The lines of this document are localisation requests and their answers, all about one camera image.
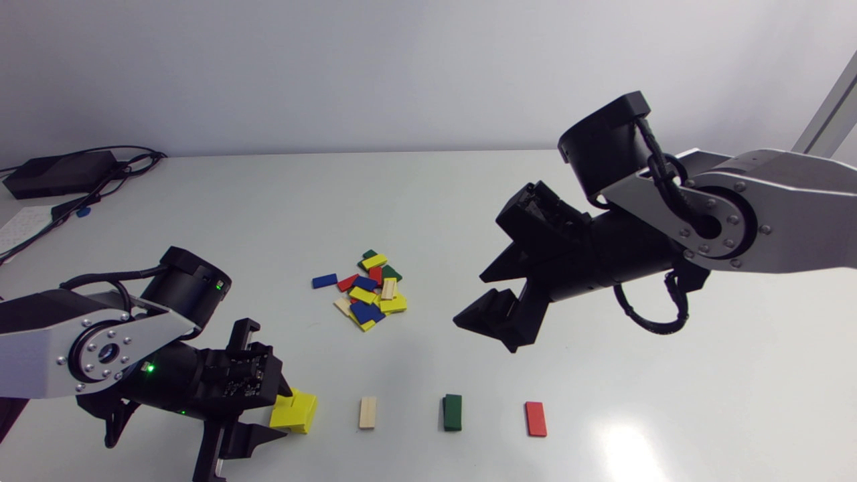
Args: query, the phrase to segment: small blue object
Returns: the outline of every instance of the small blue object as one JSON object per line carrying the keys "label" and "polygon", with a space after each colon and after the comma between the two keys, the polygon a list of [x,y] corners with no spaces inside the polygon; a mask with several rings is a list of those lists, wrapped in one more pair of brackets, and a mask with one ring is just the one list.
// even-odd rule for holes
{"label": "small blue object", "polygon": [[376,287],[378,287],[378,281],[375,281],[372,278],[367,278],[365,276],[357,276],[357,279],[354,280],[354,286],[360,286],[364,290],[370,292]]}
{"label": "small blue object", "polygon": [[336,283],[336,273],[326,274],[324,276],[319,276],[318,278],[313,278],[313,288],[321,288],[324,286],[335,285]]}
{"label": "small blue object", "polygon": [[358,323],[364,324],[372,319],[372,315],[374,314],[371,308],[372,306],[375,305],[365,304],[363,301],[358,301],[351,304],[351,313],[354,313]]}
{"label": "small blue object", "polygon": [[387,317],[387,315],[381,312],[381,308],[379,308],[377,304],[370,304],[369,309],[372,313],[372,320],[376,323]]}

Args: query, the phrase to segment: black power adapter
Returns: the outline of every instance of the black power adapter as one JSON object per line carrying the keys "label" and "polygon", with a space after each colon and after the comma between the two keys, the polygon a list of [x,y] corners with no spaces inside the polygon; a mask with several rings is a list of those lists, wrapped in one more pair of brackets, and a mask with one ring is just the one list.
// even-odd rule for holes
{"label": "black power adapter", "polygon": [[89,193],[116,169],[110,151],[38,157],[15,169],[3,184],[15,199]]}

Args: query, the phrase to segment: green block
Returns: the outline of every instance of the green block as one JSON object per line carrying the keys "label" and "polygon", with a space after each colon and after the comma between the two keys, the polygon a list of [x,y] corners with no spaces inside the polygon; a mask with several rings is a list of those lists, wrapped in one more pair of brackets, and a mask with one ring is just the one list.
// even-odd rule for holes
{"label": "green block", "polygon": [[[370,257],[375,256],[377,254],[378,253],[376,253],[375,250],[368,250],[363,253],[363,259],[369,259]],[[357,267],[362,269],[364,273],[368,273],[369,270],[363,267],[363,259],[357,262]]]}
{"label": "green block", "polygon": [[381,278],[395,278],[396,281],[401,281],[402,275],[389,264],[385,264],[384,267],[381,268]]}
{"label": "green block", "polygon": [[443,397],[443,430],[461,431],[461,395]]}

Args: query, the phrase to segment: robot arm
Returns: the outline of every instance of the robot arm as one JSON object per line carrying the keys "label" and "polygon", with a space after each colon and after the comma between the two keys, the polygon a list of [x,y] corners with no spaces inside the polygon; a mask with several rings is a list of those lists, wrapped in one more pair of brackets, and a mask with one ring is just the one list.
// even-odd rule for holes
{"label": "robot arm", "polygon": [[[124,280],[151,278],[138,298]],[[70,291],[108,282],[115,292]],[[170,247],[156,268],[84,274],[57,290],[0,303],[0,442],[29,399],[75,395],[105,421],[112,448],[140,405],[205,421],[194,482],[224,480],[224,459],[247,458],[254,448],[284,437],[243,424],[244,410],[291,396],[273,348],[249,342],[259,323],[234,323],[226,349],[197,349],[196,337],[231,287],[223,271]]]}
{"label": "robot arm", "polygon": [[[607,211],[591,217],[544,183],[527,184],[497,217],[512,244],[480,275],[526,278],[520,299],[492,289],[455,316],[456,325],[515,352],[535,342],[550,303],[612,286],[635,322],[670,334],[688,318],[686,295],[711,270],[857,268],[857,170],[776,150],[675,158],[657,146],[644,120],[649,111],[640,92],[630,93],[560,138],[588,199]],[[679,315],[649,322],[621,284],[668,269]]]}

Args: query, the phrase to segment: red block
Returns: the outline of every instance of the red block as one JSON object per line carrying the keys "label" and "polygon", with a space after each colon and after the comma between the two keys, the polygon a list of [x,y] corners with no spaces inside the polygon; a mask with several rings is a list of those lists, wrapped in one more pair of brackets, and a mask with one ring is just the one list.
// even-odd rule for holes
{"label": "red block", "polygon": [[354,276],[349,276],[348,278],[341,280],[339,283],[336,284],[336,287],[339,288],[341,292],[350,290],[351,285],[354,284],[354,280],[357,279],[357,276],[359,276],[359,274],[355,274]]}
{"label": "red block", "polygon": [[527,410],[527,431],[530,437],[547,437],[548,427],[544,424],[544,407],[540,401],[528,401],[524,404]]}
{"label": "red block", "polygon": [[378,286],[383,285],[383,284],[384,284],[384,280],[381,278],[381,267],[380,267],[380,266],[376,266],[376,267],[374,267],[374,268],[370,268],[370,269],[369,269],[369,278],[370,278],[371,280],[378,281]]}

